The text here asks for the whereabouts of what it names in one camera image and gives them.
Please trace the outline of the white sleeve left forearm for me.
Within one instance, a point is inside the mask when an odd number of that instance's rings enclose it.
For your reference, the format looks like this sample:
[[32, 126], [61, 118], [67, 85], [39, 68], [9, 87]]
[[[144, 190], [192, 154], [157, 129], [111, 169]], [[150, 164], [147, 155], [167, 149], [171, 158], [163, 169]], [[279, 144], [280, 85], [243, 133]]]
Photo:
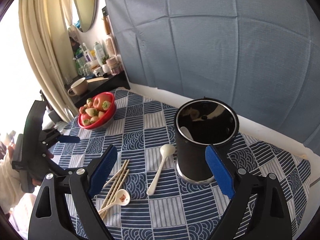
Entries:
[[0, 176], [1, 209], [7, 215], [25, 194], [21, 189], [20, 175], [12, 168], [8, 150], [4, 158], [1, 159]]

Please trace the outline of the person's left hand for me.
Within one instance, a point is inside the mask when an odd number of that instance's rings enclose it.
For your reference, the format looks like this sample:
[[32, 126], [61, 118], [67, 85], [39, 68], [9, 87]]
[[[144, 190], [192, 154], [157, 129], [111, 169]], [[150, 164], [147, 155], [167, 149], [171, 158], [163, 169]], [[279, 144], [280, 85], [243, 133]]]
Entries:
[[[15, 144], [11, 143], [8, 146], [8, 153], [9, 153], [10, 161], [12, 161], [14, 150], [15, 150]], [[54, 155], [49, 150], [46, 151], [45, 156], [49, 159], [53, 159], [53, 157], [54, 157]], [[32, 183], [34, 186], [41, 186], [42, 181], [39, 181], [39, 180], [36, 180], [33, 178]]]

